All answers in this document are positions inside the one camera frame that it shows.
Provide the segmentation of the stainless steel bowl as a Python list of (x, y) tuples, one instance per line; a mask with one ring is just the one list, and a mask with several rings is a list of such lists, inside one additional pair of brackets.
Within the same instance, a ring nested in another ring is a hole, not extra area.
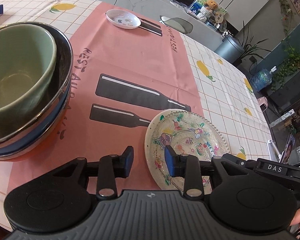
[(66, 35), (51, 25), (39, 22), (19, 22), (14, 23), (13, 25), (22, 23), (38, 25), (51, 33), (57, 46), (56, 64), (52, 78), (48, 84), (47, 90), (44, 92), (43, 98), (40, 100), (36, 108), (30, 113), (27, 121), (19, 124), (16, 129), (11, 130), (11, 132), (5, 137), (0, 138), (0, 148), (9, 146), (23, 138), (53, 111), (53, 109), (61, 101), (61, 95), (66, 91), (67, 87), (70, 86), (70, 79), (72, 75), (73, 50)]

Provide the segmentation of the green ceramic bowl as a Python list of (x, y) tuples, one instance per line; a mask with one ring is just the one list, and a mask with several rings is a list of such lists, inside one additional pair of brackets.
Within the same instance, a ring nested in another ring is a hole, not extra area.
[(0, 28), (0, 138), (27, 121), (43, 98), (56, 53), (53, 36), (38, 25)]

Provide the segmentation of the brown teddy bear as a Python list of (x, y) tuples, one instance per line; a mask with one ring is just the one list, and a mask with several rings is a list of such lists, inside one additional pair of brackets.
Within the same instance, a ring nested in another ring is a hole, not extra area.
[(207, 0), (204, 2), (204, 6), (207, 10), (210, 12), (214, 12), (215, 10), (218, 9), (218, 3), (214, 0)]

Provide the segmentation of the blue water jug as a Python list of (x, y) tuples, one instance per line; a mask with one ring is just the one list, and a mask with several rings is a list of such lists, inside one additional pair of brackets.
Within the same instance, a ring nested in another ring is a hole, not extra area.
[(251, 78), (250, 85), (254, 92), (259, 92), (263, 88), (267, 87), (272, 82), (272, 75), (277, 70), (274, 66), (270, 70), (262, 69)]

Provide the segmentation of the trailing ivy plant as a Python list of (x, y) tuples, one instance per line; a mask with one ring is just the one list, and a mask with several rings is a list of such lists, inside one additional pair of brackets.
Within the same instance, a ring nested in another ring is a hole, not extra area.
[(290, 31), (294, 13), (287, 0), (279, 0), (281, 10), (281, 21), (285, 37), (281, 40), (284, 52), (286, 54), (283, 62), (279, 65), (279, 69), (272, 76), (271, 90), (274, 92), (284, 85), (286, 77), (295, 74), (300, 70), (300, 51), (293, 47), (290, 43)]

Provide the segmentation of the blue rimmed bowl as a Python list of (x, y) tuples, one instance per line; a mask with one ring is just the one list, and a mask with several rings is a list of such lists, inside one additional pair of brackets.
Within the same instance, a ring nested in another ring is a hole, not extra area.
[(30, 146), (32, 143), (37, 141), (40, 138), (40, 136), (43, 135), (44, 132), (53, 124), (53, 122), (61, 112), (62, 107), (65, 105), (66, 99), (68, 97), (69, 90), (70, 86), (68, 86), (66, 91), (61, 95), (61, 101), (57, 104), (53, 111), (46, 118), (44, 118), (43, 121), (40, 122), (38, 126), (36, 126), (32, 131), (30, 131), (27, 135), (25, 135), (17, 142), (14, 142), (9, 146), (0, 148), (0, 158), (17, 154), (18, 152), (21, 152), (22, 150)]

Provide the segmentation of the tall leafy houseplant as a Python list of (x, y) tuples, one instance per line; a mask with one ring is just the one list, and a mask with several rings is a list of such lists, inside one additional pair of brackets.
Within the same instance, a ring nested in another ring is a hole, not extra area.
[(261, 43), (265, 42), (268, 40), (268, 38), (265, 38), (263, 40), (259, 40), (258, 42), (253, 42), (254, 36), (250, 36), (250, 29), (249, 26), (245, 24), (243, 21), (243, 38), (241, 41), (239, 41), (239, 44), (243, 48), (243, 53), (240, 55), (239, 59), (240, 60), (245, 60), (248, 57), (255, 56), (259, 59), (264, 59), (263, 56), (261, 56), (258, 51), (267, 51), (270, 52), (270, 50), (265, 49), (260, 46)]

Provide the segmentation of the clear patterned glass plate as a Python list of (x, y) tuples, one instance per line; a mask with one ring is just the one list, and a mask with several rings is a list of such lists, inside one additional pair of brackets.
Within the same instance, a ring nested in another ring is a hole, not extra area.
[(183, 190), (184, 178), (171, 177), (164, 149), (171, 146), (176, 154), (190, 154), (200, 161), (230, 153), (217, 128), (206, 118), (179, 109), (167, 109), (149, 123), (145, 135), (145, 158), (149, 171), (162, 190)]

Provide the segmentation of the grey cylindrical trash bin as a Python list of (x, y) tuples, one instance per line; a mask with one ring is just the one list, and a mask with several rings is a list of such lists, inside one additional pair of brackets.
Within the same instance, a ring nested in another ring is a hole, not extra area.
[(225, 35), (215, 53), (229, 63), (234, 63), (244, 53), (244, 48), (235, 38)]

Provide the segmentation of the small white patterned dish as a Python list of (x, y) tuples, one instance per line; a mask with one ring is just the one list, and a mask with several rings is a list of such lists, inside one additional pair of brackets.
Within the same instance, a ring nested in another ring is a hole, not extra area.
[(137, 16), (122, 9), (108, 10), (106, 18), (112, 25), (121, 29), (136, 29), (141, 25), (141, 21)]

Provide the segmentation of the pink space heater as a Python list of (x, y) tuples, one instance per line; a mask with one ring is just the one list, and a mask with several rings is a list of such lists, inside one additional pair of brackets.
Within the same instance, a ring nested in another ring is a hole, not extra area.
[(262, 97), (258, 98), (257, 101), (258, 101), (261, 111), (265, 112), (266, 109), (268, 108), (267, 98), (265, 96), (262, 96)]

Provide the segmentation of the pink restaurant placemat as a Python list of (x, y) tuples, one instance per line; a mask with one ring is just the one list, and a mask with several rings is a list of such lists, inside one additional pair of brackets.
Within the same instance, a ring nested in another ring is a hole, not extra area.
[(60, 130), (29, 157), (12, 166), (10, 190), (74, 158), (97, 161), (134, 148), (132, 170), (120, 189), (155, 190), (144, 140), (161, 111), (183, 108), (202, 114), (202, 105), (180, 34), (162, 35), (112, 25), (99, 4), (71, 38), (74, 51), (69, 108)]

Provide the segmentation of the lemon checkered tablecloth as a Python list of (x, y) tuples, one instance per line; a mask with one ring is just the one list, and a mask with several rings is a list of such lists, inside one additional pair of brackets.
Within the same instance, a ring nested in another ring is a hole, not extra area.
[(62, 122), (45, 141), (18, 161), (0, 161), (0, 226), (10, 227), (3, 211), (14, 188), (76, 157), (97, 161), (131, 145), (130, 176), (119, 189), (155, 190), (147, 167), (147, 128), (156, 109), (98, 96), (98, 84), (153, 90), (161, 99), (188, 105), (216, 126), (233, 155), (268, 158), (270, 130), (245, 75), (199, 42), (161, 26), (158, 36), (143, 29), (124, 30), (106, 18), (111, 4), (95, 0), (0, 0), (0, 27), (24, 21), (42, 22), (62, 31), (74, 51), (70, 102)]

